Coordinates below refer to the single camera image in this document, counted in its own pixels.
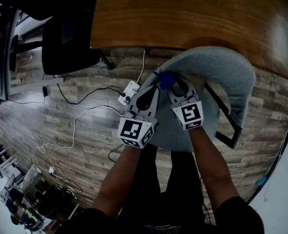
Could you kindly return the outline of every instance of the gray chair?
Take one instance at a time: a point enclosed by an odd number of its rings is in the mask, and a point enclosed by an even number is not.
[[[210,139],[213,140],[216,137],[227,146],[235,148],[245,124],[248,100],[255,83],[254,68],[250,62],[239,53],[226,48],[198,47],[180,53],[156,70],[159,74],[165,71],[181,75],[200,75],[205,80],[215,82],[224,89],[230,103],[230,110],[208,84],[205,84],[205,88],[210,95],[197,91],[203,106],[203,128]],[[140,90],[158,84],[158,82],[159,78],[155,74],[151,74]],[[170,106],[167,92],[161,90],[156,113],[156,119],[160,125],[149,143],[166,150],[191,152],[188,132],[183,131],[180,123],[170,111]],[[219,109],[226,115],[234,129],[232,138],[217,131],[220,117]]]

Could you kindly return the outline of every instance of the black shirt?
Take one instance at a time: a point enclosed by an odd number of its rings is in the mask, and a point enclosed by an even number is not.
[[[180,215],[193,215],[189,213],[177,213]],[[263,234],[264,227],[259,215],[240,197],[233,197],[221,204],[215,213],[216,226],[204,223],[204,218],[189,218],[188,221],[180,219],[176,221],[165,218],[164,215],[154,214],[152,220],[148,216],[130,221],[110,220],[105,213],[97,209],[86,209],[76,217],[66,221],[56,232],[63,233],[147,233],[147,234],[191,234],[191,233],[226,233],[226,234]]]

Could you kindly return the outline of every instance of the wooden tabletop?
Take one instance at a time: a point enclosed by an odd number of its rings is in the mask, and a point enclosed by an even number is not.
[[[98,0],[92,48],[233,49],[288,79],[288,0]]]

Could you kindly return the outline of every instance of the power strip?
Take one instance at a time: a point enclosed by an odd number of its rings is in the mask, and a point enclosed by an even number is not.
[[[135,81],[131,81],[127,87],[122,92],[121,96],[119,96],[118,101],[124,105],[127,106],[128,103],[131,101],[132,97],[137,93],[139,90],[140,85],[137,84]]]

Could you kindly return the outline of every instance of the wood-patterned floor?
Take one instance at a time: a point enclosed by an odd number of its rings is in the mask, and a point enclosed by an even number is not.
[[[116,68],[107,71],[102,63],[92,68],[64,75],[65,83],[61,89],[65,96],[77,102],[92,90],[116,86],[121,91],[131,79],[136,79],[142,67],[143,48],[113,48],[104,50],[115,61]],[[176,50],[151,49],[145,60],[143,81],[153,70],[177,54]],[[17,74],[13,78],[27,81],[41,80],[41,48],[17,56]],[[249,111],[245,128],[237,147],[232,150],[214,141],[222,152],[236,188],[247,199],[256,182],[266,174],[271,166],[288,126],[288,81],[277,75],[256,69],[257,81],[249,102]],[[196,86],[201,86],[201,79]],[[219,86],[212,84],[222,97],[225,95]],[[88,96],[80,105],[70,105],[60,95],[57,85],[48,87],[49,96],[45,104],[16,104],[3,102],[0,106],[0,143],[14,157],[20,167],[27,171],[31,159],[35,163],[50,166],[45,155],[34,151],[29,140],[38,135],[44,143],[57,143],[71,146],[73,119],[83,110],[96,105],[110,105],[123,112],[125,107],[117,101],[114,91],[97,91]],[[41,89],[28,91],[11,97],[12,100],[28,102],[43,101]],[[46,153],[55,164],[55,173],[70,178],[83,189],[79,193],[82,207],[89,207],[96,197],[103,179],[113,163],[107,158],[110,150],[120,145],[116,138],[119,116],[110,109],[97,108],[85,112],[76,121],[74,148],[46,146]],[[230,126],[221,117],[220,131],[230,134]],[[112,158],[117,158],[120,148]],[[159,182],[165,190],[171,171],[171,159],[168,151],[160,150],[156,158]],[[60,181],[43,172],[48,181],[60,184]],[[205,203],[209,200],[205,194]]]

